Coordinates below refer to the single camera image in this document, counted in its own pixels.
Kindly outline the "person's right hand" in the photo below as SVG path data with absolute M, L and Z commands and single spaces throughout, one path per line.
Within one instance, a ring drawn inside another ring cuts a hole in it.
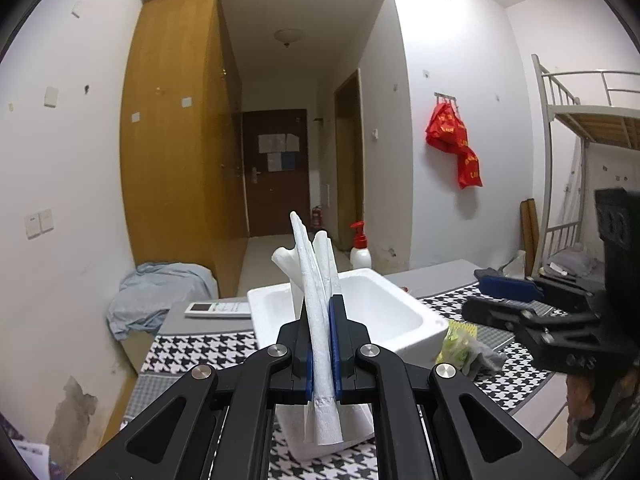
M 579 425 L 593 419 L 594 434 L 588 434 L 587 440 L 609 436 L 618 425 L 615 415 L 616 406 L 634 393 L 634 372 L 630 372 L 620 379 L 597 404 L 593 399 L 596 382 L 593 378 L 582 376 L 567 376 L 566 378 L 567 433 L 566 449 L 569 450 L 579 434 Z

